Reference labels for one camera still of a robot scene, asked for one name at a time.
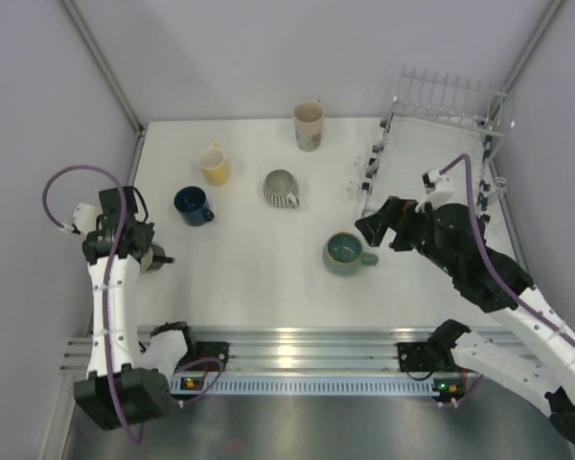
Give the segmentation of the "black mug cream inside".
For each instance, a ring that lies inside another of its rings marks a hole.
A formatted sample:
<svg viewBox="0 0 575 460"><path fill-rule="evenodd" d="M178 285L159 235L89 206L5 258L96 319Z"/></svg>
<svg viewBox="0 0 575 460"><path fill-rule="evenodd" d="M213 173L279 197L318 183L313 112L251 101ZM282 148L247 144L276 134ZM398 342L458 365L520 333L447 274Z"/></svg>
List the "black mug cream inside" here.
<svg viewBox="0 0 575 460"><path fill-rule="evenodd" d="M153 242L150 245L149 251L142 257L140 261L140 272L153 272L161 269L164 265L173 265L175 259L166 254L164 248Z"/></svg>

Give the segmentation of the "dark blue mug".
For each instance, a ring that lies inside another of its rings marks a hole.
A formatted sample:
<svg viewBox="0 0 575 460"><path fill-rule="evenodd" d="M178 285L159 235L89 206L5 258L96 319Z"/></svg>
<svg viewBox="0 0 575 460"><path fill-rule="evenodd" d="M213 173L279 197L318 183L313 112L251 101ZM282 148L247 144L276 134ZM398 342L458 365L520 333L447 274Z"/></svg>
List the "dark blue mug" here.
<svg viewBox="0 0 575 460"><path fill-rule="evenodd" d="M173 206L190 226L201 226L215 219L207 195L196 186L188 186L178 191L173 198Z"/></svg>

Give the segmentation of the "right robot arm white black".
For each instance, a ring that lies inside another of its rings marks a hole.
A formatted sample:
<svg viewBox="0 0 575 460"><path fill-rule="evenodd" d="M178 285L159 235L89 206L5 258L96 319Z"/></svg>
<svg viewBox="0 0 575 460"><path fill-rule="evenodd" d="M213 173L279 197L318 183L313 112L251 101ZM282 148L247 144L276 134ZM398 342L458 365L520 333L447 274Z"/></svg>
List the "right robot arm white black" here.
<svg viewBox="0 0 575 460"><path fill-rule="evenodd" d="M393 231L392 250L415 250L439 267L463 298L510 330L539 361L533 364L447 320L425 345L434 366L466 367L497 382L535 406L575 446L575 332L515 260L486 246L485 225L469 206L433 208L390 196L355 227L371 247Z"/></svg>

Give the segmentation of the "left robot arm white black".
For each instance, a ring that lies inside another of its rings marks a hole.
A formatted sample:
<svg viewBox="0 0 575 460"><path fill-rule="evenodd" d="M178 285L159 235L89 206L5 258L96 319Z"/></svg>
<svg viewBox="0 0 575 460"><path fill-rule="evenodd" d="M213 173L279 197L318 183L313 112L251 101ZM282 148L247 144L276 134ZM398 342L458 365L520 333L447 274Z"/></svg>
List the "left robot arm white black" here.
<svg viewBox="0 0 575 460"><path fill-rule="evenodd" d="M148 208L136 188L103 190L99 198L102 211L82 244L93 291L92 351L74 398L100 429L113 430L166 416L174 371L192 368L199 348L184 321L154 328L149 346L140 347L136 285L174 259L155 242L153 223L137 218Z"/></svg>

